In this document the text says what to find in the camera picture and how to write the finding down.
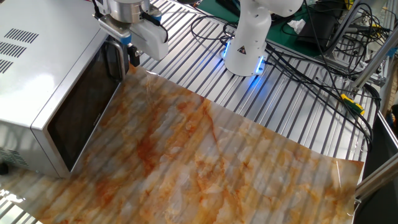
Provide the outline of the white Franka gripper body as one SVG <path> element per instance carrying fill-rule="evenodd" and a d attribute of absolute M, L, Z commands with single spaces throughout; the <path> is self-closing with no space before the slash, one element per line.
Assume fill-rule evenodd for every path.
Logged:
<path fill-rule="evenodd" d="M 167 29 L 146 12 L 140 22 L 130 25 L 131 44 L 155 60 L 163 59 L 169 52 Z"/>

